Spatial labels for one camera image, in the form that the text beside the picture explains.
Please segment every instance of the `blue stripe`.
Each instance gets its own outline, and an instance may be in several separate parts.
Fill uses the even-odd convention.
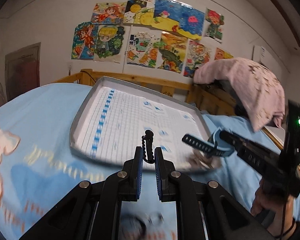
[[[96,130],[96,134],[94,136],[94,140],[93,140],[92,147],[91,147],[91,152],[90,152],[90,154],[93,155],[93,156],[96,156],[96,154],[97,154],[98,144],[99,144],[99,141],[100,141],[102,128],[103,128],[103,125],[104,125],[104,122],[105,122],[107,112],[109,110],[109,105],[111,103],[111,99],[113,97],[114,91],[115,91],[114,89],[111,89],[111,91],[109,92],[106,104],[105,104],[105,106],[102,110],[102,113],[101,113],[101,116],[100,116],[100,119],[99,119],[98,127],[97,127],[97,130]]]

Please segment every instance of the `blue bed sheet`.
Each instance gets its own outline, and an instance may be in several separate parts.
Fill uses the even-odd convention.
[[[69,131],[80,105],[91,87],[78,84],[50,84],[25,93],[0,108],[0,231],[8,240],[19,239],[34,223],[82,180],[102,181],[120,167],[95,164],[71,154]],[[277,152],[262,132],[254,133],[240,117],[205,115],[213,132],[223,126]],[[231,155],[223,167],[193,174],[197,181],[218,181],[247,209],[250,209],[260,176]],[[135,214],[147,225],[150,237],[175,239],[174,203],[161,203],[154,172],[144,172],[140,200],[123,203],[122,214]],[[161,214],[163,223],[148,223]],[[300,220],[300,196],[295,217]]]

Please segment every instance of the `pink cloth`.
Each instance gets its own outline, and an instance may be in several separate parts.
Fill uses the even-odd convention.
[[[229,80],[254,131],[263,128],[272,117],[275,125],[281,127],[285,113],[284,90],[270,70],[238,57],[208,62],[194,73],[194,83],[210,84],[214,80]]]

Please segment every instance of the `black wristband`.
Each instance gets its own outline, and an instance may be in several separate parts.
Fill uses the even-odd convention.
[[[292,225],[291,227],[282,235],[282,237],[286,236],[294,227],[294,224],[296,223],[296,220],[293,218],[292,219]]]

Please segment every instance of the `hand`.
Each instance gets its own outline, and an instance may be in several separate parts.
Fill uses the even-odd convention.
[[[260,186],[255,193],[256,197],[252,203],[250,212],[253,216],[259,214],[262,211],[262,209],[268,209],[275,212],[274,220],[267,230],[269,231],[269,233],[271,233],[271,235],[279,236],[281,233],[283,206],[285,200],[278,196],[266,195],[263,192],[263,183],[264,180],[261,179]],[[289,196],[286,205],[283,232],[286,232],[291,227],[292,220],[293,220],[293,197]],[[288,239],[293,234],[295,229],[296,229],[296,225],[282,239]]]

